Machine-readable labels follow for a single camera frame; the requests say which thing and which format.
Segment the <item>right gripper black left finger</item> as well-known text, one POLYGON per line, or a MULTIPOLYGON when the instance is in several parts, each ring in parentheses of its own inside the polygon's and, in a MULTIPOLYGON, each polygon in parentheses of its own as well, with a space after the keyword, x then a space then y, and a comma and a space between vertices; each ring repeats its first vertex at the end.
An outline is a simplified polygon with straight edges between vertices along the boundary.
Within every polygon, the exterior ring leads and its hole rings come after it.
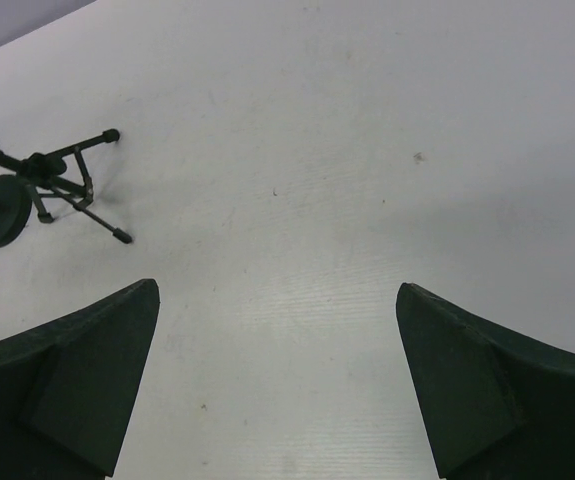
POLYGON ((113 476, 159 309, 142 279, 0 340, 0 479, 113 476))

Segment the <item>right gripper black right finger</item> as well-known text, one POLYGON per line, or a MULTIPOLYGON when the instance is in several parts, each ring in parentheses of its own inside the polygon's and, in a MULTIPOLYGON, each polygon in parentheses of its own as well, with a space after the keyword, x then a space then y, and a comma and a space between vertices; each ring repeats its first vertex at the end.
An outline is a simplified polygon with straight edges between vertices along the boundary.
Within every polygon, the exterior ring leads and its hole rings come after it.
POLYGON ((400 286, 396 319, 442 479, 575 479, 575 354, 400 286))

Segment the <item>black clip mic stand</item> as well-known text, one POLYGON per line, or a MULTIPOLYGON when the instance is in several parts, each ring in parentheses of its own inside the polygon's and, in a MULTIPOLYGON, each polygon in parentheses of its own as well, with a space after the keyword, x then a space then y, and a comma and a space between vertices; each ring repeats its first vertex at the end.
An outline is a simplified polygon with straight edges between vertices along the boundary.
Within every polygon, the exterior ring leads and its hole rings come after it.
POLYGON ((0 175, 0 248, 22 233, 32 209, 32 200, 20 180, 13 175, 0 175))

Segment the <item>black shock mount tripod stand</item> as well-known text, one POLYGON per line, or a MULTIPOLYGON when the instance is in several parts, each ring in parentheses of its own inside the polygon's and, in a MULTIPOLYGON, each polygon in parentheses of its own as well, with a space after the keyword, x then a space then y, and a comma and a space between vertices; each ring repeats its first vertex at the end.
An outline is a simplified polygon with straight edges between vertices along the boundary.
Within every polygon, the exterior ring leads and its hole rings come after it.
POLYGON ((49 153, 36 152, 22 160, 0 150, 0 168, 6 169, 6 174, 15 176, 26 187, 32 200, 31 212, 37 212, 40 223, 51 224, 55 221, 44 204, 46 199, 55 198, 111 232, 119 242, 129 245, 133 242, 130 234, 89 210, 94 202, 94 184, 83 157, 85 150, 116 143, 120 137, 118 130, 108 129, 92 138, 49 153))

